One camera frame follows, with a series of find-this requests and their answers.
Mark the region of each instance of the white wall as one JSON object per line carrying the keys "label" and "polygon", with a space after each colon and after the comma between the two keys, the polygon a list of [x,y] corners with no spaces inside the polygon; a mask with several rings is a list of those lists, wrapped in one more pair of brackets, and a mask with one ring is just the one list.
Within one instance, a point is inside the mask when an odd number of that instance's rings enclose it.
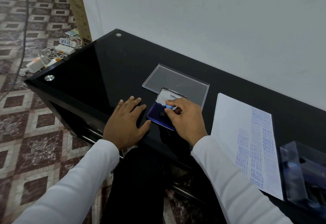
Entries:
{"label": "white wall", "polygon": [[326,110],[326,0],[84,3],[93,40],[120,28]]}

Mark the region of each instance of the white shirt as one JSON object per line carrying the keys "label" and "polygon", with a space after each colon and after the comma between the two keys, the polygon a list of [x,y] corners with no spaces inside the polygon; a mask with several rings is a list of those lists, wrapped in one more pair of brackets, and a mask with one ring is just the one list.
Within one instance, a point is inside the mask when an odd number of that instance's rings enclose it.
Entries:
{"label": "white shirt", "polygon": [[[210,179],[228,223],[292,223],[231,162],[211,136],[200,139],[191,154]],[[98,140],[66,176],[13,224],[81,224],[97,190],[118,162],[116,146]]]}

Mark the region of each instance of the clear plastic box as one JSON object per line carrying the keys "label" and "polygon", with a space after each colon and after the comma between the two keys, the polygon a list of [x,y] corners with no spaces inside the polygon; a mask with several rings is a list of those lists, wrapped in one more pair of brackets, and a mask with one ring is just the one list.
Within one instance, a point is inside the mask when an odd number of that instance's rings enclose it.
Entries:
{"label": "clear plastic box", "polygon": [[209,88],[209,84],[161,64],[157,65],[142,86],[157,94],[162,88],[168,88],[186,96],[202,109]]}
{"label": "clear plastic box", "polygon": [[287,200],[326,219],[326,154],[296,141],[280,154]]}

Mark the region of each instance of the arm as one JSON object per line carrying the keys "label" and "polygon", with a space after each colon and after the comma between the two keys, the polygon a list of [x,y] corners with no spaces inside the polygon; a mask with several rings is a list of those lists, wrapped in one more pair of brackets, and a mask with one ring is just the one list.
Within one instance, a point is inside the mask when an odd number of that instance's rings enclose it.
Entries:
{"label": "arm", "polygon": [[86,153],[56,185],[31,207],[27,208],[14,224],[80,224],[90,209],[97,190],[119,162],[119,150],[136,144],[149,130],[151,121],[139,129],[136,121],[145,105],[137,106],[141,99],[131,96],[120,100],[109,118],[103,140]]}
{"label": "arm", "polygon": [[193,146],[191,154],[210,179],[227,223],[292,223],[207,135],[200,106],[185,98],[166,103],[181,108],[180,115],[168,108],[165,112],[178,134]]}
{"label": "arm", "polygon": [[213,137],[201,138],[191,154],[210,179],[228,223],[292,223],[232,163]]}
{"label": "arm", "polygon": [[118,162],[117,147],[109,141],[98,140],[84,158],[14,224],[82,223],[97,190]]}

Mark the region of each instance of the cardboard box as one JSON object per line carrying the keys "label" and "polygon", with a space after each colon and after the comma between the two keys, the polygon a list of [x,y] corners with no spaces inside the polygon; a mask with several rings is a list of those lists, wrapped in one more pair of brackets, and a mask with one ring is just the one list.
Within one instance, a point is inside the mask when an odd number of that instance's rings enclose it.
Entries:
{"label": "cardboard box", "polygon": [[69,0],[83,46],[92,42],[83,0]]}

